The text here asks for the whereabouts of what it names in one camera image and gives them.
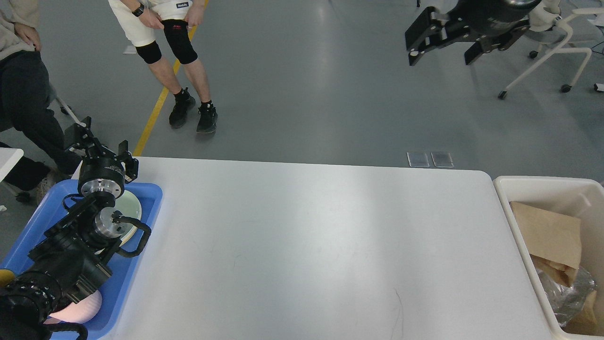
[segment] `chair caster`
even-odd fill
[[[20,203],[29,203],[31,201],[30,193],[25,191],[18,193],[14,198]]]
[[[74,111],[74,109],[72,109],[72,108],[71,108],[71,105],[67,105],[67,107],[68,107],[68,108],[71,110],[71,112],[73,112],[73,111]],[[68,114],[69,114],[69,112],[67,112],[67,110],[65,109],[65,107],[64,107],[64,106],[61,106],[61,112],[62,112],[64,115],[68,115]]]

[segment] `person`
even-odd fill
[[[216,108],[210,96],[210,87],[204,65],[191,46],[187,28],[201,24],[204,0],[108,0],[115,17],[126,37],[137,50],[137,54],[149,66],[151,72],[175,97],[169,123],[178,129],[187,121],[187,113],[195,106],[195,99],[183,89],[174,75],[172,66],[162,56],[155,41],[153,30],[163,29],[172,52],[183,65],[185,74],[197,92],[201,106],[197,132],[216,131]]]
[[[38,0],[9,0],[9,6],[10,19],[4,13],[0,18],[0,119],[23,132],[58,169],[22,159],[5,180],[26,191],[40,186],[45,193],[58,178],[73,174],[82,159],[65,151],[63,129],[48,108],[52,89],[40,56]]]
[[[10,148],[10,146],[0,142],[0,148]],[[36,201],[40,203],[53,185],[67,178],[64,174],[42,162],[21,157],[13,169],[4,177],[4,181],[23,191],[35,190]]]

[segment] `table surface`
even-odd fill
[[[0,181],[6,177],[21,157],[23,157],[21,149],[0,148]]]
[[[483,172],[139,160],[164,198],[106,339],[552,339]]]

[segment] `white bin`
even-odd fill
[[[493,182],[551,332],[555,337],[562,339],[604,340],[604,189],[602,185],[593,180],[577,178],[529,176],[502,176]],[[593,275],[598,284],[598,294],[594,305],[598,319],[597,336],[566,333],[558,326],[518,229],[509,204],[511,201],[518,201],[582,220],[581,265]]]

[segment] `black knee pad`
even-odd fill
[[[153,64],[161,59],[161,51],[157,42],[152,42],[149,45],[136,47],[137,53],[147,64]]]
[[[188,38],[187,22],[169,19],[161,23],[164,24],[165,39],[168,40],[168,44],[178,61],[186,65],[197,60],[197,53],[195,53]]]

